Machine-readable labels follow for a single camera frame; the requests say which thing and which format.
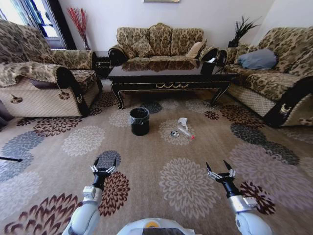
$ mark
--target vase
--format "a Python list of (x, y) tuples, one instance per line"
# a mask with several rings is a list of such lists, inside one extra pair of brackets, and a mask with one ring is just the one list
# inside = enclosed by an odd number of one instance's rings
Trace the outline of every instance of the vase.
[(239, 44), (239, 41), (229, 41), (228, 47), (237, 47)]
[(83, 40), (83, 42), (84, 42), (84, 49), (85, 49), (85, 50), (90, 50), (90, 47), (89, 47), (89, 45), (88, 45), (88, 41), (87, 41), (86, 35), (84, 35), (84, 36), (82, 37), (82, 40)]

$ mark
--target side table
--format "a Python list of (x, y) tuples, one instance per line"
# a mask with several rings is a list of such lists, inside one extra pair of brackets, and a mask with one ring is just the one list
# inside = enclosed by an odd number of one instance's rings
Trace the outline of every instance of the side table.
[(111, 66), (109, 54), (107, 51), (95, 51), (97, 59), (95, 62), (95, 68), (97, 75), (101, 78), (107, 78), (113, 67)]

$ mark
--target window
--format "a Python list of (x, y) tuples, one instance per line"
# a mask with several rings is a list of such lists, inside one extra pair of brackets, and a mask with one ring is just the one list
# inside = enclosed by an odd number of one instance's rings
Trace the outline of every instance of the window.
[(1, 0), (0, 17), (39, 29), (51, 48), (66, 48), (46, 0)]

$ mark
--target picture frame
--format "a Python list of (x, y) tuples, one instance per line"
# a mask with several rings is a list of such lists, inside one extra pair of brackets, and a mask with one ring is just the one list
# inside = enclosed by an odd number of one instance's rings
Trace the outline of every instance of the picture frame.
[(179, 3), (180, 0), (143, 0), (143, 2), (171, 2), (171, 3)]

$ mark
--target sofa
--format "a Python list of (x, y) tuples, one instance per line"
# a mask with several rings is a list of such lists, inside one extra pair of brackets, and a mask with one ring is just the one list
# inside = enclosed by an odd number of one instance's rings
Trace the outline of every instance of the sofa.
[[(239, 65), (242, 54), (268, 48), (277, 57), (270, 70)], [(228, 93), (254, 110), (269, 126), (309, 123), (313, 117), (313, 27), (271, 29), (257, 46), (242, 44), (220, 49), (224, 70), (238, 74)]]
[[(199, 60), (210, 60), (218, 53), (217, 48), (209, 47), (205, 43), (195, 59), (185, 56), (194, 43), (203, 41), (203, 30), (200, 28), (171, 28), (163, 23), (150, 28), (120, 27), (116, 38), (118, 44), (109, 49), (113, 66), (119, 66), (126, 61), (142, 65), (150, 62), (164, 62), (168, 65), (175, 61), (196, 63)], [(148, 41), (151, 48), (146, 48), (147, 53), (141, 55), (133, 48), (143, 40)]]
[(0, 103), (14, 117), (87, 116), (102, 90), (88, 50), (51, 50), (35, 28), (0, 20)]

